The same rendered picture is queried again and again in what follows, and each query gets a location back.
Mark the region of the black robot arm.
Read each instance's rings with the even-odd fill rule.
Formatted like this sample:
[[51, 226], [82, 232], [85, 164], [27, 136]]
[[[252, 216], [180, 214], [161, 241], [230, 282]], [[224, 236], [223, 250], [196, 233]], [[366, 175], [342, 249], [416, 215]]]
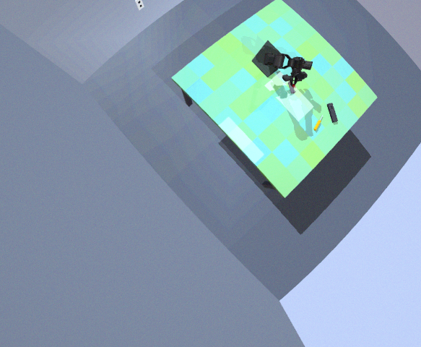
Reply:
[[[283, 56], [284, 55], [284, 56]], [[288, 63], [286, 66], [283, 67], [283, 63], [285, 60], [285, 57], [287, 57]], [[292, 69], [299, 69], [300, 71], [293, 74], [294, 78], [297, 82], [301, 82], [305, 79], [306, 74], [302, 74], [302, 69], [311, 70], [313, 61], [306, 61], [303, 57], [294, 57], [291, 59], [291, 57], [285, 53], [279, 53], [279, 54], [272, 54], [271, 52], [265, 53], [264, 57], [264, 65], [275, 67], [276, 69], [286, 69], [291, 67]]]

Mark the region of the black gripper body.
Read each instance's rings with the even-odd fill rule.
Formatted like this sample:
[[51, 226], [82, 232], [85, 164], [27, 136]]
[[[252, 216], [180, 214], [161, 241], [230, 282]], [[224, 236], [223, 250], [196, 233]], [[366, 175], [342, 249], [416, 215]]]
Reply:
[[[297, 72], [299, 72], [300, 70], [299, 69], [292, 69], [292, 72], [290, 73], [291, 75], [289, 76], [288, 74], [286, 74], [286, 75], [282, 75], [282, 79], [285, 81], [285, 82], [287, 82], [287, 81], [291, 81], [291, 80], [293, 80], [294, 79], [294, 73], [295, 73], [295, 71], [297, 71]], [[306, 74], [306, 76], [305, 76], [305, 78], [307, 78], [307, 76], [308, 76], [308, 74], [307, 73], [305, 73], [305, 72], [303, 72], [302, 71], [302, 74]]]

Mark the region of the black flat bar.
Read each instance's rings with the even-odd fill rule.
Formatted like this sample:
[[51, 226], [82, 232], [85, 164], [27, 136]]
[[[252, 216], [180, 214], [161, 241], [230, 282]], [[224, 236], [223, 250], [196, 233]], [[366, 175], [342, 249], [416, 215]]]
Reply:
[[327, 107], [328, 107], [328, 110], [329, 110], [329, 114], [330, 114], [330, 117], [331, 117], [332, 123], [333, 123], [333, 122], [338, 122], [338, 118], [337, 118], [336, 112], [335, 112], [335, 110], [334, 110], [334, 105], [333, 105], [333, 103], [328, 103], [328, 104], [327, 104]]

